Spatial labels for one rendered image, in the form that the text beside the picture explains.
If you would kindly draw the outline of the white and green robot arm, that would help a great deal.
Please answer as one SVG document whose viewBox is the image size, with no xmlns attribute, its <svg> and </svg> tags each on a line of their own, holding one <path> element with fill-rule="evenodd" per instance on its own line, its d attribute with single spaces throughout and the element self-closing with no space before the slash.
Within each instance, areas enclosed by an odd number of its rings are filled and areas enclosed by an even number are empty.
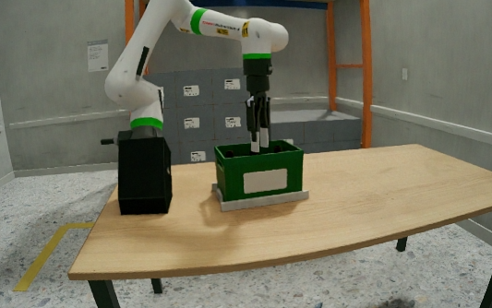
<svg viewBox="0 0 492 308">
<path fill-rule="evenodd" d="M 144 80 L 143 73 L 169 18 L 178 30 L 186 33 L 240 41 L 243 72 L 249 77 L 271 75 L 275 67 L 272 67 L 270 52 L 282 50 L 289 40 L 283 26 L 261 18 L 235 18 L 195 7 L 188 0 L 150 0 L 104 83 L 108 98 L 131 112 L 131 130 L 102 139 L 101 145 L 114 143 L 117 146 L 123 139 L 162 136 L 163 92 Z"/>
</svg>

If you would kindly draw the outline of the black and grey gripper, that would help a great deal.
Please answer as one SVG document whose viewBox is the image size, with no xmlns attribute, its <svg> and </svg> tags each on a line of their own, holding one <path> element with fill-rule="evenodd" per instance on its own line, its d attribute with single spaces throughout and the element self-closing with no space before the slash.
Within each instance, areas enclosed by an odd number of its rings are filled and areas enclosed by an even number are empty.
<svg viewBox="0 0 492 308">
<path fill-rule="evenodd" d="M 251 137 L 251 151 L 259 152 L 258 122 L 261 127 L 259 128 L 260 146 L 263 148 L 269 147 L 268 128 L 270 128 L 270 97 L 267 97 L 266 95 L 266 91 L 269 90 L 270 76 L 246 77 L 246 91 L 250 92 L 249 100 L 245 101 L 246 125 L 247 131 L 250 132 Z"/>
</svg>

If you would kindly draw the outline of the green bottle crate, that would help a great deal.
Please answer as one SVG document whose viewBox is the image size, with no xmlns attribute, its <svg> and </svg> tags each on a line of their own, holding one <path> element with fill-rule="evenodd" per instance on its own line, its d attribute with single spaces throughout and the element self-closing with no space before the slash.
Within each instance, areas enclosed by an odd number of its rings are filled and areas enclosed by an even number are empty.
<svg viewBox="0 0 492 308">
<path fill-rule="evenodd" d="M 282 152 L 274 153 L 275 146 Z M 302 149 L 285 140 L 269 141 L 268 148 L 259 142 L 261 155 L 250 156 L 250 149 L 251 143 L 225 145 L 216 160 L 223 202 L 303 191 Z M 228 150 L 235 158 L 226 158 Z"/>
</svg>

